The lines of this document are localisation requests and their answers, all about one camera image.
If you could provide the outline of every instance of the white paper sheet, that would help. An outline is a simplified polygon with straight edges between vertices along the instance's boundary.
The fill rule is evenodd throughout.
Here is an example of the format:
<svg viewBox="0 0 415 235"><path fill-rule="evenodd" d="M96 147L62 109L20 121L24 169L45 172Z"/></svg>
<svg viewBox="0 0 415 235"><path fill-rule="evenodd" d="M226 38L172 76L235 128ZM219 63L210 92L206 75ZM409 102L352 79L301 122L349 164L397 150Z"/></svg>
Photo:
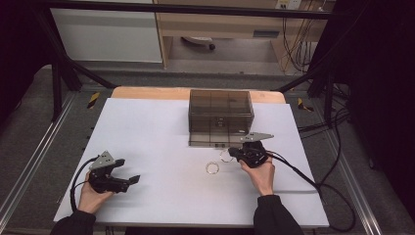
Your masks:
<svg viewBox="0 0 415 235"><path fill-rule="evenodd" d="M141 174L141 178L127 193L115 195L103 206L97 214L98 222L252 224L258 194L248 175L235 161L223 163L220 150L188 146L188 105L188 101L107 100L78 167L108 150L115 159L125 159L124 166L114 169L114 177ZM275 136L262 140L265 149L279 153L313 179L290 106L259 103L253 106L251 131ZM218 174L206 172L209 162L219 164ZM319 222L313 222L325 224L327 218L318 196L315 200L315 189L290 168L275 160L274 164L275 192L286 195L283 200L287 195L296 195L294 198L312 201L310 207L319 214L316 216ZM297 206L286 207L296 210ZM70 213L67 192L55 220ZM296 219L307 226L314 218L297 215Z"/></svg>

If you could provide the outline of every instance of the person's right hand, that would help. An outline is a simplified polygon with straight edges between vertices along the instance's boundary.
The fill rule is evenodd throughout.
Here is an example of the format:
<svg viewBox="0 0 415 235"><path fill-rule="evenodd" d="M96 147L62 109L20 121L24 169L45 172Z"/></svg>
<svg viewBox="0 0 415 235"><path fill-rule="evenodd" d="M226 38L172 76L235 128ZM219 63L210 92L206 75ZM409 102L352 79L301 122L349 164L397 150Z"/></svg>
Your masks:
<svg viewBox="0 0 415 235"><path fill-rule="evenodd" d="M88 179L89 172L85 175L85 183L82 186L78 210L95 213L101 205L114 194L114 192L97 193L88 182Z"/></svg>
<svg viewBox="0 0 415 235"><path fill-rule="evenodd" d="M272 159L268 157L266 162L259 167L250 168L244 161L240 160L242 170L244 170L251 178L254 187L259 192L260 196L274 194L274 172L275 165Z"/></svg>

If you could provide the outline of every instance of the wire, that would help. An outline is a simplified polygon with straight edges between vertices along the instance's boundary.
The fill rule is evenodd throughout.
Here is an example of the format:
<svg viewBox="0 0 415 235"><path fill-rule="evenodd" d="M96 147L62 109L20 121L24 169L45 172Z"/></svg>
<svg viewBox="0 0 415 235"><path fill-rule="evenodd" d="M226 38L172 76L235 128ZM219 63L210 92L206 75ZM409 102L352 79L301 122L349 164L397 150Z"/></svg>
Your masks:
<svg viewBox="0 0 415 235"><path fill-rule="evenodd" d="M351 26L345 31L345 33L343 33L340 37L339 40L337 40L332 47L330 47L329 51L324 54L315 64L314 67L316 68L317 66L319 66L326 58L329 58L330 54L333 53L333 51L335 51L336 47L338 47L340 45L340 43L346 38L346 36L351 32L351 30L354 28L354 26L356 25L357 21L361 18L361 16L363 15L364 11L367 9L367 7L369 6L370 2L372 0L366 0L366 5L362 8L362 10L358 13L358 16L355 18L354 22L351 24Z"/></svg>
<svg viewBox="0 0 415 235"><path fill-rule="evenodd" d="M311 0L308 4L308 7L306 10L310 10L311 5L312 5L313 0ZM302 32L299 32L299 34L297 35L297 38L295 39L293 48L290 49L290 45L288 43L287 40L287 36L286 36L286 31L287 31L287 19L283 18L282 19L283 22L283 44L284 44L284 48L286 50L286 55L284 57L288 57L288 60L292 63L292 65L296 68L296 70L304 72L304 67L306 65L309 65L310 61L311 61L311 42L310 45L308 46L308 42L305 42L305 53L302 56L301 51L302 51L302 44L304 42L304 39L308 36L310 28L312 26L312 24L314 23L313 20L303 20L300 26L300 30L302 30L303 28L305 28ZM293 52L296 51L296 59L293 58ZM280 65L281 69L283 72L285 72L286 68L287 68L287 64L284 68L282 68L282 66Z"/></svg>
<svg viewBox="0 0 415 235"><path fill-rule="evenodd" d="M340 138L340 132L339 132L339 128L338 128L338 116L339 113L345 110L345 108L339 110L336 113L336 117L335 117L335 131L336 131L336 136L338 138L338 142L339 142L339 147L338 147L338 153L336 155L336 160L335 162L332 164L332 167L330 167L329 171L326 173L326 175L323 177L323 179L320 181L320 184L324 184L324 182L326 181L326 179L329 177L329 175L333 172L333 170L335 169L336 165L338 164L339 160L340 160L340 153L342 150L342 139Z"/></svg>
<svg viewBox="0 0 415 235"><path fill-rule="evenodd" d="M80 167L80 169L78 170L78 172L76 173L75 178L73 179L72 186L71 186L70 191L69 191L70 206L71 206L73 212L75 212L77 210L76 201L75 201L75 189L80 184L85 183L85 182L82 182L82 183L79 183L79 184L75 185L76 184L76 181L77 181L77 178L79 177L79 174L82 172L82 170L86 167L86 165L88 165L88 164L90 164L92 162L95 162L98 158L99 158L99 156L96 157L96 158L90 159L86 163L84 163Z"/></svg>
<svg viewBox="0 0 415 235"><path fill-rule="evenodd" d="M318 192L318 194L319 194L319 196L320 196L320 198L322 200L323 200L323 194L322 194L322 190L321 190L322 187L325 187L325 188L328 188L328 189L334 191L337 195L339 195L339 197L341 197L341 199L347 204L348 208L350 209L350 213L351 213L351 224L347 228L339 228L339 227L336 227L336 226L334 226L332 224L329 224L329 227L330 228L332 228L332 229L334 229L336 231L339 231L339 232L348 232L348 231L350 231L355 226L355 223L356 223L356 214L354 212L353 206L348 201L348 199L339 190L337 190L335 187L333 187L333 186L331 186L331 185L329 185L329 184L327 184L325 182L326 182L327 178L332 174L332 172L335 169L335 167L337 166L337 164L339 163L340 156L341 156L341 150L342 150L342 140L341 140L340 131L339 131L339 124L340 124L340 121L344 121L344 119L346 117L348 117L348 116L349 116L349 113L348 113L348 110L346 108L342 108L342 109L340 109L340 110L338 110L336 112L336 115L334 117L333 122L334 122L335 131L336 131L336 137L338 138L338 142L339 142L338 152L337 152L336 159L333 162L332 166L330 167L330 169L328 170L328 172L323 176L323 179L320 182L318 182L318 183L313 182L306 175L304 175L301 171L299 171L297 168L295 168L291 164L289 164L281 155L279 155L279 154L277 154L275 152L272 152L272 151L267 151L268 153L272 153L272 156L270 156L270 155L268 155L268 156L270 156L273 159L276 159L276 160L280 161L281 163L289 166L299 176L301 176L305 181L307 181L310 185L312 185L317 190L317 192ZM311 125L311 127L312 128L321 127L321 126L324 126L324 124L326 124L326 123L325 122L321 122L321 123L317 123L315 125Z"/></svg>
<svg viewBox="0 0 415 235"><path fill-rule="evenodd" d="M313 134L310 134L310 135L307 135L307 136L303 136L301 139L306 139L306 138L308 138L308 137L311 137L311 136L314 136L314 135L317 135L317 134L320 134L320 133L323 133L324 131L327 131L327 130L329 130L330 128L327 128L327 129L324 129L324 130L320 130L320 131L318 131L318 132L316 132L316 133L313 133Z"/></svg>

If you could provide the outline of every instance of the black cable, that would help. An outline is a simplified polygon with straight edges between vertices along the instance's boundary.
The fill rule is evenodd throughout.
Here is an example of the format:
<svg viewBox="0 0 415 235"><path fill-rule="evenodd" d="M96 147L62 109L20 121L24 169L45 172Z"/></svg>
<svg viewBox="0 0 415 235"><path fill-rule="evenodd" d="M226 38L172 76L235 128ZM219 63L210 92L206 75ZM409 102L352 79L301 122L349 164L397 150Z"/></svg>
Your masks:
<svg viewBox="0 0 415 235"><path fill-rule="evenodd" d="M364 11L366 10L366 8L369 6L370 2L372 0L366 0L366 5L361 9L361 11L358 13L357 17L355 18L354 22L351 24L351 26L345 31L345 33L343 33L340 37L339 40L337 40L333 46L329 49L329 51L320 58L320 60L318 60L315 63L315 66L317 67L324 59L326 59L326 57L329 57L329 55L335 50L336 47L338 47L341 42L346 38L346 36L351 32L351 30L355 27L357 21L361 18L361 16L363 15Z"/></svg>
<svg viewBox="0 0 415 235"><path fill-rule="evenodd" d="M75 178L73 179L72 186L71 186L70 191L69 191L70 206L72 207L73 212L75 212L77 210L76 201L75 201L75 189L79 185L79 184L75 185L76 181L77 181L77 178L79 177L79 174L82 172L82 170L86 167L86 165L95 162L98 158L99 158L99 156L96 157L96 158L90 159L85 164L83 164L80 167L80 169L78 170L78 172L76 173Z"/></svg>
<svg viewBox="0 0 415 235"><path fill-rule="evenodd" d="M86 183L86 182L88 182L88 181L83 181L83 182L80 182L80 183L76 184L75 188L77 188L77 186L79 186L79 185L81 185L81 184L84 184L84 183Z"/></svg>
<svg viewBox="0 0 415 235"><path fill-rule="evenodd" d="M287 19L283 18L282 22L283 22L283 44L284 44L284 48L287 52L288 59L293 64L293 66L296 68L296 70L303 71L303 68L300 68L300 67L303 67L303 63L300 61L299 57L300 57L301 50L302 50L301 49L302 48L302 42L308 36L308 33L311 29L312 21L307 21L305 23L305 30L302 32L298 42L296 42L296 44L293 46L293 48L291 50L290 50L290 45L288 44L288 40L287 40L287 36L286 36ZM296 59L294 60L292 53L295 50L297 50L297 52L296 52Z"/></svg>
<svg viewBox="0 0 415 235"><path fill-rule="evenodd" d="M320 188L321 187L327 187L327 188L333 190L337 195L339 195L342 198L342 200L347 204L348 208L350 209L352 219L351 219L351 225L349 227L347 227L347 228L338 228L336 226L333 226L332 224L329 224L329 227L331 229L334 229L334 230L338 231L338 232L348 232L348 231L350 231L356 225L356 213L354 212L353 207L351 206L348 199L339 190L337 190L335 187L333 187L329 184L319 184L319 187Z"/></svg>
<svg viewBox="0 0 415 235"><path fill-rule="evenodd" d="M300 139L302 140L302 139L309 138L309 137L311 137L311 136L314 136L314 135L317 135L317 134L323 133L324 131L327 131L327 130L329 130L329 129L330 129L330 128L327 128L327 129L324 129L324 130L320 130L320 131L315 132L315 133L312 133L312 134L310 134L310 135L303 136L303 137L301 137Z"/></svg>
<svg viewBox="0 0 415 235"><path fill-rule="evenodd" d="M310 178L308 178L304 173L302 173L298 168L296 168L295 166L291 165L287 160L285 160L281 155L272 152L272 151L267 151L268 153L272 153L272 154L268 154L267 156L280 161L281 163L287 165L289 168L291 168L296 174L298 174L302 179L304 179L307 183L309 183L311 186L313 186L318 194L320 195L320 198L322 197L321 192L320 192L320 188L319 186L314 183L314 181L312 181Z"/></svg>
<svg viewBox="0 0 415 235"><path fill-rule="evenodd" d="M333 172L333 170L335 169L336 165L338 164L338 162L339 162L339 160L340 160L340 153L341 153L341 150L342 150L342 140L341 140L341 138L340 138L340 132L339 132L339 128L338 128L338 120L337 120L337 118L338 118L338 116L339 116L339 113L340 113L341 111L343 111L343 110L345 110L345 108L343 108L343 109L339 110L339 111L336 113L336 116L335 116L335 123L334 123L334 126L335 126L335 131L336 131L336 137L338 138L338 142L339 142L338 153L337 153L337 155L336 155L335 162L332 164L332 166L330 167L330 169L329 169L329 171L326 173L326 175L324 175L323 179L320 181L320 184L324 184L324 182L325 182L325 181L326 181L326 179L329 177L329 175Z"/></svg>
<svg viewBox="0 0 415 235"><path fill-rule="evenodd" d="M304 175L301 171L299 171L297 168L295 168L294 166L292 166L291 164L289 164L281 155L271 152L271 151L267 151L269 153L272 153L272 156L268 154L268 156L272 157L273 159L276 159L278 161L280 161L281 163L289 166L292 170L294 170L301 178L303 178L305 181L307 181L310 185L312 185L318 192L319 196L321 199L323 199L323 194L321 191L322 187L326 187L331 189L332 191L334 191L336 194L338 194L341 199L347 204L348 208L350 209L351 212L351 216L352 216L352 222L351 225L347 228L339 228L336 226L333 226L332 224L329 224L329 227L339 231L339 232L348 232L350 231L356 223L356 214L354 212L353 207L351 206L350 202L348 201L348 199L339 191L337 190L335 187L326 184L325 181L327 180L327 178L330 176L330 174L333 172L333 170L335 169L335 167L337 166L337 164L339 163L340 160L340 156L341 156L341 150L342 150L342 140L340 137L340 132L339 132L339 120L340 120L340 115L343 114L346 111L346 108L342 108L340 110L338 110L336 112L336 115L334 117L334 127L335 127L335 131L336 131L336 137L338 138L338 142L339 142L339 147L338 147L338 153L336 155L336 159L334 161L334 163L332 164L332 166L330 167L329 171L324 175L323 179L319 182L319 183L315 183L313 182L311 179L309 179L306 175ZM342 118L345 118L348 116L348 112L346 115L343 115Z"/></svg>
<svg viewBox="0 0 415 235"><path fill-rule="evenodd" d="M342 102L336 100L335 98L332 98L334 102L338 103L339 105L341 105L343 108L346 107L346 104L343 104Z"/></svg>
<svg viewBox="0 0 415 235"><path fill-rule="evenodd" d="M312 26L313 21L307 21L306 25L305 25L305 30L302 32L302 35L299 39L299 47L297 49L296 52L296 64L298 66L300 66L301 71L305 71L303 68L305 66L308 66L310 64L311 61L311 42L309 42L309 46L308 46L308 42L305 41L305 38L308 36L310 30L311 30L311 26ZM305 49L304 49L304 53L302 54L302 44L305 43Z"/></svg>
<svg viewBox="0 0 415 235"><path fill-rule="evenodd" d="M345 110L346 109L342 109L342 111L339 112L339 114L342 114L342 116L341 117L338 117L338 124L343 123L348 118L349 113L344 114L344 111ZM335 121L335 118L336 117L332 117L331 120L330 120L330 122L334 122ZM299 126L298 127L298 131L299 131L299 133L304 133L304 132L316 130L316 129L319 129L319 128L322 128L322 127L325 127L325 126L328 126L328 122L327 121L323 121L323 122L316 123L316 124L313 124L313 125Z"/></svg>

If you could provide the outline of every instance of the black metal bar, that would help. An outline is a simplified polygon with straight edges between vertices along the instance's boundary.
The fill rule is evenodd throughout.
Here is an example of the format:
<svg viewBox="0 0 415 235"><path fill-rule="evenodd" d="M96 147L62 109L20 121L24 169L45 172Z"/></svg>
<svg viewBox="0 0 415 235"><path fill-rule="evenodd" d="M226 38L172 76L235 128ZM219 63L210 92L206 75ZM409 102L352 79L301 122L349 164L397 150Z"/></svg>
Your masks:
<svg viewBox="0 0 415 235"><path fill-rule="evenodd" d="M83 74L85 74L89 78L93 79L94 81L100 83L101 85L105 86L106 88L113 89L113 88L118 87L118 85L114 85L114 84L106 81L101 76L95 74L94 72L92 72L92 71L88 70L87 68L83 67L82 65L78 64L77 62L75 62L74 60L72 60L68 56L67 56L67 60L77 71L82 72Z"/></svg>
<svg viewBox="0 0 415 235"><path fill-rule="evenodd" d="M343 20L350 17L346 13L310 12L295 10L271 10L259 8L235 8L193 5L144 4L144 3L117 3L92 1L62 1L39 0L44 7L55 9L77 9L94 11L120 11L120 12L152 12L177 14L205 14L223 16L245 16L287 19L315 19L315 20Z"/></svg>
<svg viewBox="0 0 415 235"><path fill-rule="evenodd" d="M313 79L315 77L315 75L317 75L318 73L320 73L320 69L312 70L312 71L302 75L301 77L291 81L290 83L285 84L285 85L281 86L280 88L272 89L271 91L278 91L278 92L281 92L281 93L285 93L285 92L293 89L294 87L302 84L303 82L305 82L309 79Z"/></svg>
<svg viewBox="0 0 415 235"><path fill-rule="evenodd" d="M38 21L40 27L42 28L52 47L51 51L53 51L53 54L51 56L60 66L60 75L64 79L69 90L79 90L82 87L82 84L80 83L73 69L68 66L65 59L66 52L62 48L59 39L57 38L55 32L52 30L47 19L45 18L45 14L43 12L44 9L34 9L34 6L31 7L32 13L34 14L36 20Z"/></svg>
<svg viewBox="0 0 415 235"><path fill-rule="evenodd" d="M324 119L326 120L329 128L332 128L332 105L333 105L333 86L334 86L334 75L331 71L327 77L326 83L326 98L324 102Z"/></svg>

